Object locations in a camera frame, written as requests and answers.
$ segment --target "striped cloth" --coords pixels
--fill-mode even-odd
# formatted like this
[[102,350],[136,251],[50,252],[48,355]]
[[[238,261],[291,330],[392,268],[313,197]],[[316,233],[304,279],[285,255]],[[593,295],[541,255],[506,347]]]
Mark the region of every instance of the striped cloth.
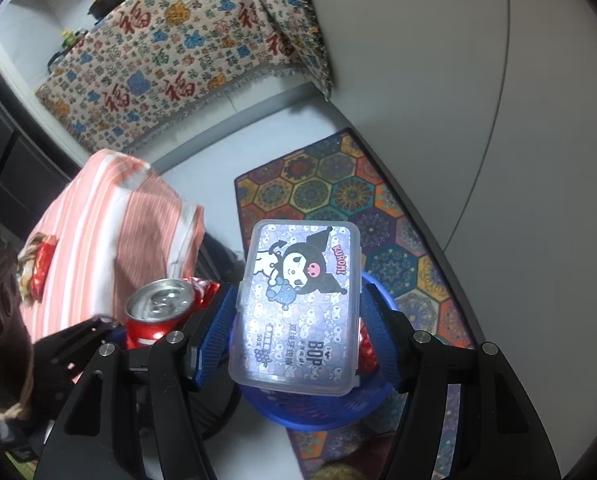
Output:
[[94,315],[125,321],[147,283],[192,276],[205,234],[203,208],[183,202],[149,164],[97,152],[30,235],[56,235],[43,299],[22,306],[32,342]]

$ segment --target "blue plastic basket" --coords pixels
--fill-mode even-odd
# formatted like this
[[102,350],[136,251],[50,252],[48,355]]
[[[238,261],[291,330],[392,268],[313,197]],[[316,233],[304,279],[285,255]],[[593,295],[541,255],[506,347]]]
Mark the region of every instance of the blue plastic basket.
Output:
[[[376,278],[363,272],[363,284],[376,285],[392,310],[398,306]],[[365,377],[358,388],[342,397],[307,396],[241,385],[243,396],[262,415],[296,431],[328,431],[342,428],[369,415],[387,398],[392,385],[380,370]]]

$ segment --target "plastic case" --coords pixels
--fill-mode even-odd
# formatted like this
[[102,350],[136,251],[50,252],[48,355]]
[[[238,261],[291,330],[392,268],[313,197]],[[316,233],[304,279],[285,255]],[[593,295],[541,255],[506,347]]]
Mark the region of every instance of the plastic case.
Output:
[[360,234],[349,222],[258,222],[238,296],[232,379],[347,394],[358,365],[360,257]]

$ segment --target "white floor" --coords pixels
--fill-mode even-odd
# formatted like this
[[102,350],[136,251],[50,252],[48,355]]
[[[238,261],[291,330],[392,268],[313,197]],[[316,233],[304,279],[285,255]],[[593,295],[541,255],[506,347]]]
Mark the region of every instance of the white floor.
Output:
[[[239,130],[163,178],[185,200],[205,206],[207,231],[242,255],[234,179],[347,126],[332,104],[315,98]],[[303,479],[286,430],[259,415],[245,399],[207,447],[218,480]]]
[[188,202],[205,206],[208,232],[243,254],[234,179],[349,126],[318,97],[281,110],[220,140],[163,174]]

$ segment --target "hexagon tile pattern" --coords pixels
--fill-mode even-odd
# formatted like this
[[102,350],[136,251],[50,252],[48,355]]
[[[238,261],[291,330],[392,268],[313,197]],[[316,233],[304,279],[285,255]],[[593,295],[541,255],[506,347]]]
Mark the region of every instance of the hexagon tile pattern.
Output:
[[[237,178],[235,186],[245,251],[262,218],[351,221],[360,231],[362,267],[383,283],[414,328],[445,344],[473,347],[425,240],[350,130],[272,160]],[[448,392],[434,478],[449,475],[456,441],[459,388]],[[395,428],[404,405],[405,396],[394,394],[366,422],[317,433],[288,431],[305,478],[322,463],[340,460],[341,449],[356,449],[381,428]]]

